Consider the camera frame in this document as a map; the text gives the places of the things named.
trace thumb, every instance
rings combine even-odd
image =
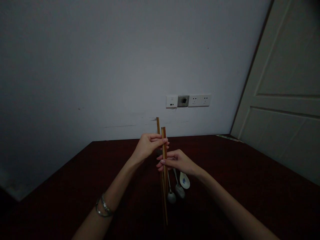
[[[155,141],[152,143],[153,147],[156,149],[157,147],[160,147],[161,145],[165,144],[168,141],[167,138],[159,139],[158,141]]]
[[[162,159],[160,162],[163,165],[166,165],[168,167],[178,168],[178,161],[177,160]]]

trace switch plate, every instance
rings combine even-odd
[[[189,96],[188,107],[208,107],[211,102],[211,94],[194,94]]]
[[[189,95],[178,96],[178,107],[187,107],[189,103]]]
[[[178,107],[178,95],[167,95],[166,108]]]

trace electrical outlet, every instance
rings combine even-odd
[[[189,105],[188,107],[199,107],[201,96],[200,95],[189,95]]]
[[[211,94],[189,95],[188,107],[208,107],[211,102]]]
[[[200,106],[208,107],[211,102],[211,94],[202,94],[200,97]]]
[[[176,108],[178,107],[178,95],[168,95],[166,108]]]

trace table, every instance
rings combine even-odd
[[[172,137],[235,199],[281,239],[319,239],[320,187],[250,146],[214,135]],[[0,220],[1,239],[70,239],[138,140],[92,142]],[[163,239],[240,235],[195,178],[184,200],[168,203],[163,231],[155,153],[129,184],[106,238]],[[176,180],[170,172],[171,184]]]

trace white ceramic spoon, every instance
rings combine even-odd
[[[180,172],[180,183],[184,189],[188,189],[190,187],[190,180],[183,172]]]
[[[169,171],[168,171],[168,181],[169,181],[169,189],[170,189],[170,191],[169,191],[169,193],[168,193],[167,199],[168,199],[169,203],[174,204],[177,199],[176,199],[176,195],[171,191]]]
[[[174,168],[173,171],[174,171],[174,175],[176,176],[176,180],[177,180],[176,193],[179,195],[179,197],[181,197],[183,199],[186,196],[186,194],[185,194],[183,188],[179,184],[176,169]]]

